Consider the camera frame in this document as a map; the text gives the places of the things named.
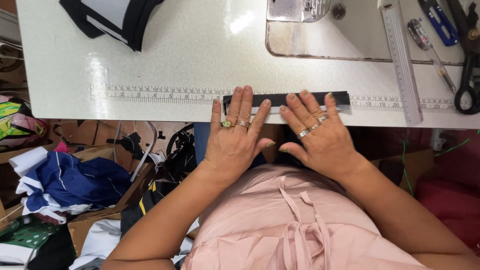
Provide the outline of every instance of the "blue and white fabric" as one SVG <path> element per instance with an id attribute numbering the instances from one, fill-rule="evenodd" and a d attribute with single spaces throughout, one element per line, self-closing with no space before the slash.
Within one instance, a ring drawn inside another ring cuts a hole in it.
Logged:
<path id="1" fill-rule="evenodd" d="M 130 185 L 128 172 L 111 160 L 80 162 L 71 154 L 52 151 L 20 179 L 16 193 L 28 195 L 22 199 L 24 215 L 38 212 L 64 224 L 66 219 L 55 211 L 75 215 L 112 207 Z"/>

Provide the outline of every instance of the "woman's left hand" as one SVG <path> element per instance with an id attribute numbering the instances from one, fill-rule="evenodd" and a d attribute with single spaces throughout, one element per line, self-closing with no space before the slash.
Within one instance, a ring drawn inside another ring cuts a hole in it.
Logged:
<path id="1" fill-rule="evenodd" d="M 205 159 L 199 167 L 207 168 L 215 177 L 214 184 L 219 187 L 228 187 L 235 182 L 242 173 L 252 164 L 253 159 L 264 149 L 275 144 L 270 139 L 263 138 L 257 142 L 258 134 L 267 117 L 271 101 L 266 99 L 260 105 L 252 123 L 246 128 L 238 125 L 237 121 L 250 122 L 252 112 L 253 90 L 251 86 L 237 87 L 228 109 L 226 120 L 233 125 L 220 125 L 221 104 L 214 100 L 210 137 L 208 138 Z"/>

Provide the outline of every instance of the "woman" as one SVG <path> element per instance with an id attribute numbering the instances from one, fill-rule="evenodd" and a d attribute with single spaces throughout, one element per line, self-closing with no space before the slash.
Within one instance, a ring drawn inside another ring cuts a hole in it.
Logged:
<path id="1" fill-rule="evenodd" d="M 127 232 L 102 270 L 174 269 L 169 258 L 202 212 L 182 269 L 480 268 L 453 233 L 355 151 L 332 94 L 326 112 L 306 90 L 300 99 L 289 94 L 280 109 L 303 136 L 303 147 L 285 143 L 280 151 L 315 172 L 272 165 L 246 171 L 274 144 L 257 142 L 269 100 L 248 125 L 252 92 L 235 89 L 231 127 L 220 127 L 214 101 L 205 159 Z"/>

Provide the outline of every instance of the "yellow stripe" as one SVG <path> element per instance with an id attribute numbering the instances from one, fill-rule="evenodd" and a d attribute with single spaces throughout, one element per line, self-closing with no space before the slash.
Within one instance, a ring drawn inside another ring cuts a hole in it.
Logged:
<path id="1" fill-rule="evenodd" d="M 139 205 L 140 205 L 140 209 L 142 210 L 142 213 L 145 215 L 146 212 L 145 212 L 144 203 L 143 203 L 143 201 L 142 201 L 143 199 L 144 199 L 143 197 L 140 199 Z"/>

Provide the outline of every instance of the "pink blouse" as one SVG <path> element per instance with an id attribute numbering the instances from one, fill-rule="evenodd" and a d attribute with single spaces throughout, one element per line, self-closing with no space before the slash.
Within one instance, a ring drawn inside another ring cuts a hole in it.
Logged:
<path id="1" fill-rule="evenodd" d="M 424 270 L 332 180 L 292 167 L 245 172 L 204 212 L 183 270 Z"/>

